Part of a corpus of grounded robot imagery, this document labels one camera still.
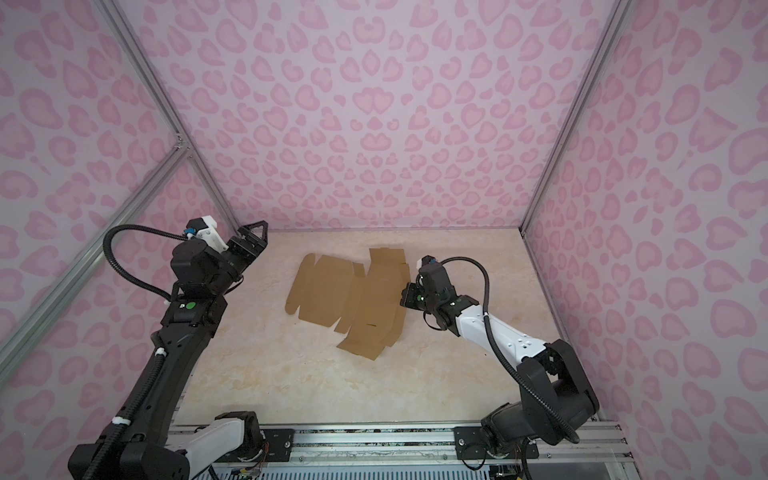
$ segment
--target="diagonal metal beam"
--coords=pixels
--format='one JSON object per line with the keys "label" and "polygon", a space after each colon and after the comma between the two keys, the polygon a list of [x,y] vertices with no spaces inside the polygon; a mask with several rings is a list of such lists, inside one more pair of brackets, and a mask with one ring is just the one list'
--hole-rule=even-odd
{"label": "diagonal metal beam", "polygon": [[523,237],[525,237],[525,234],[531,227],[536,211],[543,203],[544,194],[549,188],[554,169],[561,162],[565,151],[568,148],[568,143],[571,141],[579,121],[584,116],[584,112],[587,110],[589,99],[600,81],[603,70],[607,66],[608,60],[610,60],[611,55],[616,48],[616,44],[619,42],[621,32],[628,23],[635,4],[637,4],[637,0],[616,0],[611,9],[611,13],[608,15],[605,28],[603,28],[603,33],[598,40],[598,45],[594,49],[592,57],[587,64],[587,70],[576,91],[576,96],[571,104],[571,109],[565,117],[563,127],[560,129],[558,137],[555,140],[554,148],[552,148],[552,152],[547,159],[544,173],[536,184],[531,204],[528,206],[528,209],[523,216],[523,221],[520,226],[520,233]]}
{"label": "diagonal metal beam", "polygon": [[181,117],[181,114],[176,109],[176,106],[170,99],[170,95],[165,90],[163,82],[160,80],[160,76],[157,74],[147,57],[147,52],[144,50],[144,47],[141,46],[138,36],[131,26],[131,23],[128,21],[125,12],[123,12],[123,9],[120,7],[117,0],[92,1],[101,11],[101,14],[104,16],[104,19],[114,33],[115,39],[123,48],[123,52],[131,61],[131,64],[134,66],[134,69],[144,83],[144,86],[147,87],[149,95],[157,104],[157,108],[163,115],[163,119],[176,134],[179,141],[189,144],[192,150],[190,160],[195,171],[203,181],[203,186],[214,200],[214,204],[219,209],[232,231],[237,231],[237,228],[240,225],[237,215],[233,212],[232,207],[219,187],[219,184],[214,180],[213,175],[203,160],[202,154],[194,143],[192,135],[190,135],[187,127],[184,125],[184,120]]}
{"label": "diagonal metal beam", "polygon": [[70,264],[66,273],[30,314],[20,322],[20,327],[0,348],[0,389],[15,373],[32,350],[45,337],[58,317],[70,302],[80,293],[83,286],[104,259],[101,242],[107,230],[116,225],[130,223],[138,218],[157,192],[173,176],[174,172],[189,157],[188,146],[180,143],[160,162],[152,175],[126,200],[120,210],[110,219],[109,224],[85,247]]}

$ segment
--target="cardboard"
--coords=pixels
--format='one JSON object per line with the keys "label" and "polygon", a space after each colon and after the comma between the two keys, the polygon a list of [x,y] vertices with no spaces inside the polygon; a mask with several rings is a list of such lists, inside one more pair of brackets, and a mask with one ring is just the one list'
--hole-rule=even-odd
{"label": "cardboard", "polygon": [[370,249],[366,275],[361,263],[323,255],[305,256],[293,281],[286,313],[299,310],[299,319],[332,326],[346,333],[340,349],[374,360],[402,334],[406,309],[400,293],[410,281],[402,249]]}

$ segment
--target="beige marble tabletop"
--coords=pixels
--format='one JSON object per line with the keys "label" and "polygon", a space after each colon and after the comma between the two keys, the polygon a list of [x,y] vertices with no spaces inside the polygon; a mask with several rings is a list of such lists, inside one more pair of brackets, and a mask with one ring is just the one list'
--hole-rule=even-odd
{"label": "beige marble tabletop", "polygon": [[[517,385],[493,356],[427,328],[414,310],[398,342],[375,361],[337,349],[344,335],[332,328],[285,313],[307,253],[350,259],[367,271],[370,247],[404,249],[412,276],[424,255],[472,257],[488,270],[492,314],[528,335],[558,338],[517,230],[270,233],[243,285],[227,296],[229,307],[197,363],[176,424],[207,424],[234,410],[253,410],[263,424],[479,420],[517,402]],[[457,293],[482,300],[475,266],[454,262],[446,269]]]}

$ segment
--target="pink leopard print wallpaper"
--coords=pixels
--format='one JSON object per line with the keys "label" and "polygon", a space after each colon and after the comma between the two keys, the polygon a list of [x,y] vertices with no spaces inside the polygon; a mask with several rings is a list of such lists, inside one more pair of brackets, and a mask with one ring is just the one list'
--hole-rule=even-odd
{"label": "pink leopard print wallpaper", "polygon": [[0,345],[174,140],[88,0],[0,6]]}
{"label": "pink leopard print wallpaper", "polygon": [[240,219],[515,227],[612,0],[126,0]]}
{"label": "pink leopard print wallpaper", "polygon": [[[221,216],[185,164],[137,223],[181,232],[190,218]],[[226,240],[231,232],[218,229]],[[170,252],[178,244],[128,232],[115,249],[121,264],[170,291]],[[67,460],[92,442],[131,391],[149,358],[163,299],[126,282],[106,263],[0,392],[0,477],[70,478]]]}
{"label": "pink leopard print wallpaper", "polygon": [[531,240],[648,480],[768,477],[768,3],[639,4]]}

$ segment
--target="black mounting plate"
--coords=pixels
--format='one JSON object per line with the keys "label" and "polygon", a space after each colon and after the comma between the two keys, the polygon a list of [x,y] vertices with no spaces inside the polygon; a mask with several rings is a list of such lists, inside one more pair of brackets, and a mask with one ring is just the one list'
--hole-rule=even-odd
{"label": "black mounting plate", "polygon": [[[494,460],[486,452],[489,445],[485,443],[484,436],[480,435],[480,429],[481,427],[454,427],[453,439],[456,448],[456,458],[459,460],[482,460],[485,458],[487,462]],[[510,452],[505,458],[513,459],[515,458],[515,453]],[[538,458],[538,447],[535,442],[528,444],[526,458]]]}
{"label": "black mounting plate", "polygon": [[[293,429],[262,429],[266,442],[269,443],[269,451],[266,454],[267,462],[288,462],[293,448]],[[222,455],[216,463],[237,463],[240,460],[232,453]]]}

